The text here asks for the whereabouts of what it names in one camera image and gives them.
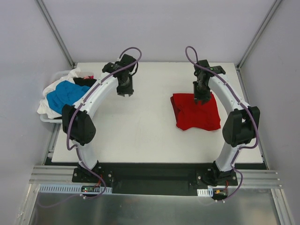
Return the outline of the bright red t shirt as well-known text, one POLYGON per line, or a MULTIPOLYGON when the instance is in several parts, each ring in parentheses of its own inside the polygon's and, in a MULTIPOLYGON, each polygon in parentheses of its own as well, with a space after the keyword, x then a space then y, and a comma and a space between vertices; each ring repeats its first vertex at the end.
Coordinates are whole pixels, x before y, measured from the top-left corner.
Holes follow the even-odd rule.
POLYGON ((189 93, 175 93, 170 101, 173 107, 177 128, 186 131, 190 128, 199 128, 206 131, 215 131, 221 128, 221 119, 213 94, 211 99, 202 104, 194 101, 194 95, 189 93))

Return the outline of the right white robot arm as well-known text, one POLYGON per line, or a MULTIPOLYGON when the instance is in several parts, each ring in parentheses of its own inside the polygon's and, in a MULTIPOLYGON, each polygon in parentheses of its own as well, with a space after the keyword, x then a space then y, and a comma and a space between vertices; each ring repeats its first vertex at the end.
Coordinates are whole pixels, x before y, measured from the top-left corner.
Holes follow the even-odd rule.
POLYGON ((236 175, 234 165, 240 151, 257 138, 260 110, 250 106, 231 87, 221 66, 211 67, 207 60, 199 60, 194 66, 194 102, 202 105, 212 100, 215 93, 227 113, 222 128, 225 141, 221 153, 210 169, 201 175, 206 185, 217 186, 230 182, 236 175))

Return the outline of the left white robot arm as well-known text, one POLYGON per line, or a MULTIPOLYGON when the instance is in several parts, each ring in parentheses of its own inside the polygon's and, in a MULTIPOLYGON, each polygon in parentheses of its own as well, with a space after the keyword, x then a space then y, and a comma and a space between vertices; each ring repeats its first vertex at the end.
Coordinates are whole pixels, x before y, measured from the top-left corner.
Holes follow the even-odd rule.
POLYGON ((62 108, 62 128, 67 135, 67 149, 75 149, 78 166, 74 169, 73 182, 103 183, 99 162, 91 145, 96 134, 93 116, 103 100, 115 90, 119 96, 134 93, 133 75, 138 70, 138 59, 122 54, 115 63, 107 63, 103 78, 98 79, 77 103, 65 104, 62 108))

